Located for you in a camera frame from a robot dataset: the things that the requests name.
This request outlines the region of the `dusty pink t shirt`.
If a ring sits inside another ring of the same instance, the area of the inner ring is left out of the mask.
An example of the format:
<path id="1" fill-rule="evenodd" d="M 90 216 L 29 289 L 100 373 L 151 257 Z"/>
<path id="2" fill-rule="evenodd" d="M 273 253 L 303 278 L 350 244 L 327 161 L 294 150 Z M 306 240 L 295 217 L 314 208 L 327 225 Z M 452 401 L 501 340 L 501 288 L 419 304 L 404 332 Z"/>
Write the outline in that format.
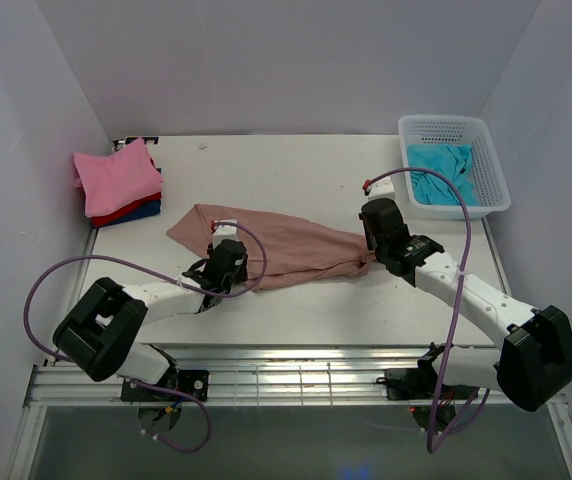
<path id="1" fill-rule="evenodd" d="M 203 257 L 212 242 L 211 223 L 219 220 L 235 220 L 248 228 L 240 231 L 238 238 L 248 252 L 249 282 L 255 281 L 262 269 L 261 251 L 249 233 L 254 233 L 265 247 L 268 263 L 259 290 L 364 276 L 374 261 L 363 235 L 300 217 L 221 205 L 194 205 L 167 231 L 167 236 Z"/>

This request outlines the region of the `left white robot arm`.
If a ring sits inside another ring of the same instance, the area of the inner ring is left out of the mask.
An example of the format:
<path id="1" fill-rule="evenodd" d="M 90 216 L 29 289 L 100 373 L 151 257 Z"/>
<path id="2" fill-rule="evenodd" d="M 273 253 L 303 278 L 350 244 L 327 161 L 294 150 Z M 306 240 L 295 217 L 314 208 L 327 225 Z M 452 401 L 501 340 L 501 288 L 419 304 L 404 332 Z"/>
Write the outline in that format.
<path id="1" fill-rule="evenodd" d="M 224 239 L 170 283 L 120 285 L 100 278 L 57 327 L 54 344 L 95 382 L 113 375 L 136 379 L 154 398 L 167 399 L 178 387 L 176 363 L 161 349 L 138 342 L 140 329 L 217 306 L 222 294 L 246 281 L 246 264 L 244 244 Z"/>

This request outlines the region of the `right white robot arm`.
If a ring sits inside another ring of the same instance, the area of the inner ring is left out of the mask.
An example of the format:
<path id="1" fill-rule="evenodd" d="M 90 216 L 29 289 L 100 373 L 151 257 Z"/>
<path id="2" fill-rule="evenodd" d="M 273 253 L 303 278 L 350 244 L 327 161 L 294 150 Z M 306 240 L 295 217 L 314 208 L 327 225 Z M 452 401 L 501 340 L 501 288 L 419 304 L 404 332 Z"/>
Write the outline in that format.
<path id="1" fill-rule="evenodd" d="M 572 328 L 562 310 L 537 309 L 475 275 L 462 274 L 440 244 L 410 233 L 391 199 L 367 202 L 360 219 L 368 248 L 390 274 L 457 310 L 494 346 L 482 351 L 430 345 L 415 368 L 390 379 L 398 397 L 440 397 L 451 387 L 485 388 L 534 412 L 572 382 Z"/>

